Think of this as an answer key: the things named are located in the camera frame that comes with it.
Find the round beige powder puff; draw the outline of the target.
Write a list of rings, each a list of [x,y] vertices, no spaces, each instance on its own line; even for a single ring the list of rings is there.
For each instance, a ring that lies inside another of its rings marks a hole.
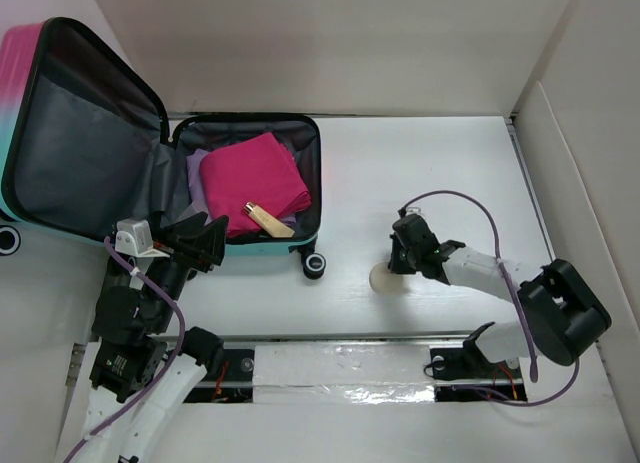
[[[400,295],[406,290],[404,276],[392,273],[385,262],[380,262],[371,269],[369,284],[381,296]]]

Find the beige cosmetic tube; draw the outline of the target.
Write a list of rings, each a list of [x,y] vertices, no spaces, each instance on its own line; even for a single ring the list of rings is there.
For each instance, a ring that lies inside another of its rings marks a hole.
[[[291,238],[295,234],[295,231],[292,228],[282,223],[255,203],[247,202],[244,206],[244,212],[272,238]]]

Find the pink and teal suitcase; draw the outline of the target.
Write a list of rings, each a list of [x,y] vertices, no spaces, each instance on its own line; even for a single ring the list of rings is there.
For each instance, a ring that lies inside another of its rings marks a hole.
[[[89,242],[118,221],[161,229],[206,206],[195,158],[263,135],[293,157],[310,194],[286,213],[295,234],[231,232],[234,254],[298,252],[306,277],[326,269],[321,138],[294,113],[204,113],[171,127],[160,97],[85,24],[66,17],[14,26],[1,42],[1,214]]]

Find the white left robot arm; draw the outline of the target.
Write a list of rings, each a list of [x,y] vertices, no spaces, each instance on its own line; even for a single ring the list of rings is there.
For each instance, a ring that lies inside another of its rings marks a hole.
[[[188,394],[223,365],[224,343],[188,328],[178,299],[192,273],[225,256],[226,216],[196,213],[152,230],[121,220],[104,240],[124,280],[102,290],[91,331],[99,347],[83,435],[68,462],[149,462]]]

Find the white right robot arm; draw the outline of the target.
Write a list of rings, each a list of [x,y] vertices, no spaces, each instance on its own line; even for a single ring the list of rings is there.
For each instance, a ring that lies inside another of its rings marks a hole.
[[[391,240],[391,273],[421,274],[514,306],[516,321],[487,322],[464,340],[460,359],[468,366],[542,355],[568,367],[611,327],[609,312],[566,260],[531,266],[440,242],[419,214],[394,222]]]

